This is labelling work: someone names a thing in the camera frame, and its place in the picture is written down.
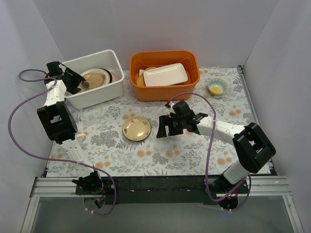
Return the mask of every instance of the table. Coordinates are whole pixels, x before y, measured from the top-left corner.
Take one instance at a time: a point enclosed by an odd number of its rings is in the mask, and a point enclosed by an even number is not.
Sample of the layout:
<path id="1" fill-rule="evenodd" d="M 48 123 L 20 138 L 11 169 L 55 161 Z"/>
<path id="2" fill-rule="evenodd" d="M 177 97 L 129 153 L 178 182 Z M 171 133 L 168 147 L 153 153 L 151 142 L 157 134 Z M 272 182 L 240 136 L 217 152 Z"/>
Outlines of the table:
<path id="1" fill-rule="evenodd" d="M 194 92 L 211 102 L 218 120 L 241 125 L 255 121 L 236 68 L 201 68 L 200 73 L 201 79 Z M 82 148 L 90 162 L 111 176 L 203 175 L 209 137 L 185 130 L 183 135 L 157 139 L 158 117 L 168 113 L 165 102 L 137 100 L 129 82 L 129 71 L 125 70 L 124 74 L 122 97 L 83 110 L 68 104 L 78 131 L 86 134 Z M 214 96 L 207 90 L 209 79 L 214 77 L 222 77 L 228 82 L 229 89 L 225 94 Z M 192 96 L 187 103 L 195 113 L 212 116 L 212 110 L 201 98 Z M 132 116 L 146 117 L 151 123 L 152 132 L 144 141 L 129 141 L 122 133 L 124 121 Z M 57 144 L 54 144 L 50 157 L 68 159 Z M 237 159 L 232 145 L 215 139 L 208 173 L 221 174 Z M 75 166 L 65 162 L 48 162 L 47 177 L 76 177 Z M 268 165 L 259 174 L 270 174 Z"/>

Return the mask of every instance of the orange plastic bin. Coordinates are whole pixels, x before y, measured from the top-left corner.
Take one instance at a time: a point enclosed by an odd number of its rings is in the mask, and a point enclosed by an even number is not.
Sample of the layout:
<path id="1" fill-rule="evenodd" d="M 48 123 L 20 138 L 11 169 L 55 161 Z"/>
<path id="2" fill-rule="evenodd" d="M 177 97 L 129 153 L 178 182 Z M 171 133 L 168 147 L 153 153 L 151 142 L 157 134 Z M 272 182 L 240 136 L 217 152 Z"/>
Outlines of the orange plastic bin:
<path id="1" fill-rule="evenodd" d="M 175 63 L 183 64 L 188 76 L 187 82 L 171 86 L 137 86 L 134 83 L 140 69 L 162 67 Z M 130 61 L 130 82 L 137 99 L 140 101 L 170 100 L 180 93 L 193 92 L 199 80 L 198 63 L 195 55 L 190 51 L 139 52 L 134 54 Z M 187 100 L 189 98 L 190 95 L 182 95 L 176 98 L 176 100 Z"/>

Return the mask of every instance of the white plastic bin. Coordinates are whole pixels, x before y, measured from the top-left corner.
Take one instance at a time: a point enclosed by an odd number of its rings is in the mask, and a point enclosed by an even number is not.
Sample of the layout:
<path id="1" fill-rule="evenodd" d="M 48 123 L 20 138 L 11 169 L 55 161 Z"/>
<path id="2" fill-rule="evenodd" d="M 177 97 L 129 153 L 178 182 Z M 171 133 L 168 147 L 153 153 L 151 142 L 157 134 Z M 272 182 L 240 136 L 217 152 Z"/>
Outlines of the white plastic bin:
<path id="1" fill-rule="evenodd" d="M 86 108 L 94 104 L 120 97 L 124 93 L 124 73 L 113 50 L 104 50 L 88 56 L 66 61 L 63 64 L 78 74 L 81 74 L 88 69 L 105 68 L 118 77 L 118 80 L 113 83 L 77 93 L 75 95 L 66 92 L 65 98 L 77 109 Z"/>

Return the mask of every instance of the gold plate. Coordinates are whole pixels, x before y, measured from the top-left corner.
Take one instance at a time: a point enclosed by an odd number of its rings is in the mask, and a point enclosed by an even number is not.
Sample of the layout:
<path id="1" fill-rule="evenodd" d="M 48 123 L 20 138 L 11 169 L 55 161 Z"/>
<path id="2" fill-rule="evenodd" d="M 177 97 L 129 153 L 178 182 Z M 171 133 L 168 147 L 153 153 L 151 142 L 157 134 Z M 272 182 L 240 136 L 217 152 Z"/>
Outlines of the gold plate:
<path id="1" fill-rule="evenodd" d="M 109 77 L 109 74 L 103 69 L 89 69 L 80 75 L 85 79 L 85 81 L 80 83 L 80 87 L 84 90 L 91 90 L 106 85 L 107 77 Z"/>
<path id="2" fill-rule="evenodd" d="M 128 118 L 123 124 L 122 131 L 125 137 L 132 141 L 141 141 L 151 132 L 150 122 L 142 116 Z"/>

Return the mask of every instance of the white rectangular dish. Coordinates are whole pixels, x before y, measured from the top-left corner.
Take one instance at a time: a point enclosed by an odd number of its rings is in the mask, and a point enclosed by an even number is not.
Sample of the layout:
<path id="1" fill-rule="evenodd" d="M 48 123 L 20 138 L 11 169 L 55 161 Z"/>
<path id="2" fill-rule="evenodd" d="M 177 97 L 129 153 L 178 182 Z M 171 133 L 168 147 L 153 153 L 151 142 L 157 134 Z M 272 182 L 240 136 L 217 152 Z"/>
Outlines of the white rectangular dish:
<path id="1" fill-rule="evenodd" d="M 169 86 L 188 81 L 181 63 L 145 70 L 143 75 L 146 86 Z"/>
<path id="2" fill-rule="evenodd" d="M 120 97 L 124 93 L 124 73 L 113 50 L 104 50 L 63 63 L 78 74 L 92 68 L 105 68 L 113 72 L 118 80 L 104 86 L 72 95 L 66 92 L 65 98 L 77 109 L 86 108 L 107 100 Z"/>

